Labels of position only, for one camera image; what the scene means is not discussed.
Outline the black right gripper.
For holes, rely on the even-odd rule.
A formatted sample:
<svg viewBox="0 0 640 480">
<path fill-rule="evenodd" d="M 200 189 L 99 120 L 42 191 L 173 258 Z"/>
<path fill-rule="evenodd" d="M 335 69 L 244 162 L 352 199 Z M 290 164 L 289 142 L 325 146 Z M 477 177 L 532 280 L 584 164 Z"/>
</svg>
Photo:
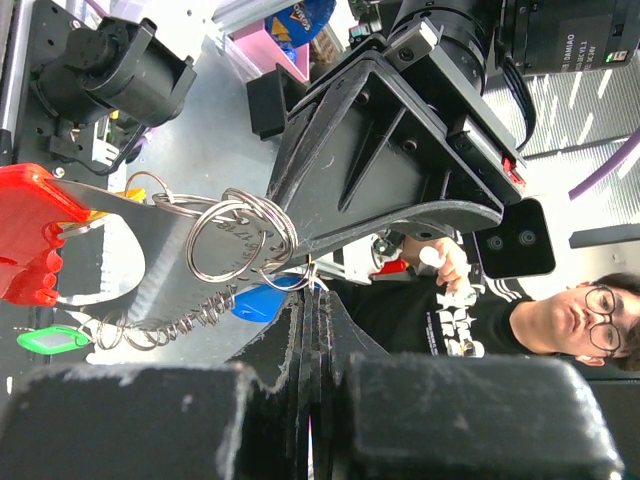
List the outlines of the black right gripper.
<svg viewBox="0 0 640 480">
<path fill-rule="evenodd" d="M 500 1 L 403 1 L 399 51 L 361 48 L 314 82 L 289 114 L 268 197 L 285 210 L 396 210 L 333 230 L 296 228 L 282 266 L 370 234 L 418 239 L 498 226 L 520 200 L 515 140 L 484 102 Z M 412 51 L 413 59 L 407 58 Z"/>
</svg>

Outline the red handled metal key organizer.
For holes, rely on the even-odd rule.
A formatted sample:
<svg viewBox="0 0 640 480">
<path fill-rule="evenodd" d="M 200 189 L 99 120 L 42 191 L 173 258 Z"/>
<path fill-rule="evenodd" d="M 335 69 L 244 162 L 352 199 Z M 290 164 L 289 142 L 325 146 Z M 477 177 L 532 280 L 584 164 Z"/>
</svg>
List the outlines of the red handled metal key organizer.
<svg viewBox="0 0 640 480">
<path fill-rule="evenodd" d="M 69 239 L 124 223 L 116 257 L 121 292 L 74 300 L 57 290 Z M 296 230 L 268 199 L 230 188 L 221 199 L 163 190 L 150 202 L 53 177 L 36 164 L 1 170 L 1 297 L 19 306 L 57 307 L 91 318 L 110 337 L 140 350 L 168 344 L 198 325 L 215 325 L 238 291 L 266 280 L 298 246 Z"/>
</svg>

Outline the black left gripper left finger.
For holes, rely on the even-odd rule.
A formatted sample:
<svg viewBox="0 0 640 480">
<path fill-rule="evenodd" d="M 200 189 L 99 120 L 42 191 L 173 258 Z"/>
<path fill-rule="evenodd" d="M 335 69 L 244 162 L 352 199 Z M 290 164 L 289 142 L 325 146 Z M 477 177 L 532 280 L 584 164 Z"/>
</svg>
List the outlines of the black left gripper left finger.
<svg viewBox="0 0 640 480">
<path fill-rule="evenodd" d="M 301 479 L 302 305 L 214 367 L 58 364 L 35 370 L 1 417 L 5 479 Z"/>
</svg>

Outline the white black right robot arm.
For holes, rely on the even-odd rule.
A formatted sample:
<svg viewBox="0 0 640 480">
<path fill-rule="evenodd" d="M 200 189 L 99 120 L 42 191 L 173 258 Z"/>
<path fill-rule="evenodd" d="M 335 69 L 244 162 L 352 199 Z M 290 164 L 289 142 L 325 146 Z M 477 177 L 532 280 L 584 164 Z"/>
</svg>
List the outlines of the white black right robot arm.
<svg viewBox="0 0 640 480">
<path fill-rule="evenodd" d="M 268 195 L 297 239 L 281 269 L 373 233 L 470 235 L 493 279 L 556 261 L 541 206 L 525 194 L 521 143 L 483 99 L 494 60 L 521 108 L 525 78 L 615 69 L 639 41 L 635 1 L 404 1 L 293 108 Z"/>
</svg>

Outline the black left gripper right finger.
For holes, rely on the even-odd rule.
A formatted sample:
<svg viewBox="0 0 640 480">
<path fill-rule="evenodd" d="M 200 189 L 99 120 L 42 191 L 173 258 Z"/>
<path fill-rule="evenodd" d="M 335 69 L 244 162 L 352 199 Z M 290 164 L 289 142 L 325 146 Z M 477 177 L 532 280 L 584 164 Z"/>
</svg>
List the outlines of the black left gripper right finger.
<svg viewBox="0 0 640 480">
<path fill-rule="evenodd" d="M 560 360 L 390 355 L 320 293 L 320 479 L 620 479 L 589 384 Z"/>
</svg>

